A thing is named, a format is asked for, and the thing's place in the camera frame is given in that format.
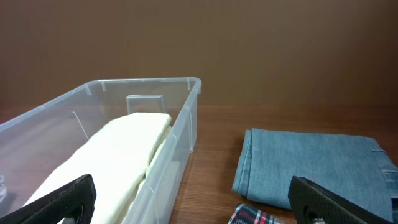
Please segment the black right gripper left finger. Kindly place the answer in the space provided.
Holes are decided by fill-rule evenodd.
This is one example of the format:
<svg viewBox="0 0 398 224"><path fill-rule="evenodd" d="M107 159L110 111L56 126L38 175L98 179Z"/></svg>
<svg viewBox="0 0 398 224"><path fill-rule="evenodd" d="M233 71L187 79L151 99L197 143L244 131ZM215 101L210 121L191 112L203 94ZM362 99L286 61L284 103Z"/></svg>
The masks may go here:
<svg viewBox="0 0 398 224"><path fill-rule="evenodd" d="M1 217L1 224L47 224L91 222L96 189L85 174L34 202Z"/></svg>

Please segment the cream cloth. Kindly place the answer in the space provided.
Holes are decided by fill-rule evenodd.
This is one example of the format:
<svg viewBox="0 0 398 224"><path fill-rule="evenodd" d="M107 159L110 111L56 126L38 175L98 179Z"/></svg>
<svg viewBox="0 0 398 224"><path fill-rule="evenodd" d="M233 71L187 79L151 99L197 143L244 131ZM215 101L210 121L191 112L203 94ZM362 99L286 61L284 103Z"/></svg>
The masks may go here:
<svg viewBox="0 0 398 224"><path fill-rule="evenodd" d="M28 202L89 174L96 189L92 223L115 223L170 122L165 113L133 113L110 121L58 166Z"/></svg>

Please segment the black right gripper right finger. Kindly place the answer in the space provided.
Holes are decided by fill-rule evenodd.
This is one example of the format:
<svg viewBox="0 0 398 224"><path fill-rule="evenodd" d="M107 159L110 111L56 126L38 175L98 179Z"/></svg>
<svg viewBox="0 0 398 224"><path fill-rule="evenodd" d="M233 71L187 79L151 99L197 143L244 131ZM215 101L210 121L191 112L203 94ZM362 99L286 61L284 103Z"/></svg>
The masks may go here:
<svg viewBox="0 0 398 224"><path fill-rule="evenodd" d="M392 224L304 177L292 177L288 198L298 224Z"/></svg>

